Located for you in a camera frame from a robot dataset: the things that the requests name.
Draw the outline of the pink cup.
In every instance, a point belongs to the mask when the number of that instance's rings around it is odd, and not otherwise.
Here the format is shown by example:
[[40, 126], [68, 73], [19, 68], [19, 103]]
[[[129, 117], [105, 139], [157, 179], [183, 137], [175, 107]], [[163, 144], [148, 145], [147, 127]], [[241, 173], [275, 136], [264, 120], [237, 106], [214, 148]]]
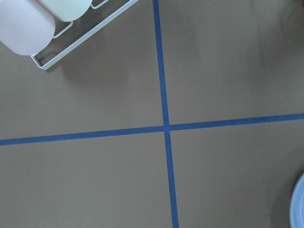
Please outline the pink cup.
[[55, 33], [55, 19], [36, 0], [0, 2], [0, 41], [18, 55], [42, 51]]

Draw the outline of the blue plate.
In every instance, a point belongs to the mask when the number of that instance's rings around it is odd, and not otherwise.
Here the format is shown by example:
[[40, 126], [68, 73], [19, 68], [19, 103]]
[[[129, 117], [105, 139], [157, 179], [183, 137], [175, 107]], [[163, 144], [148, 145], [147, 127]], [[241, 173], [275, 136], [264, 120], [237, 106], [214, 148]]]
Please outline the blue plate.
[[304, 227], [304, 175], [297, 181], [290, 201], [290, 226], [291, 228]]

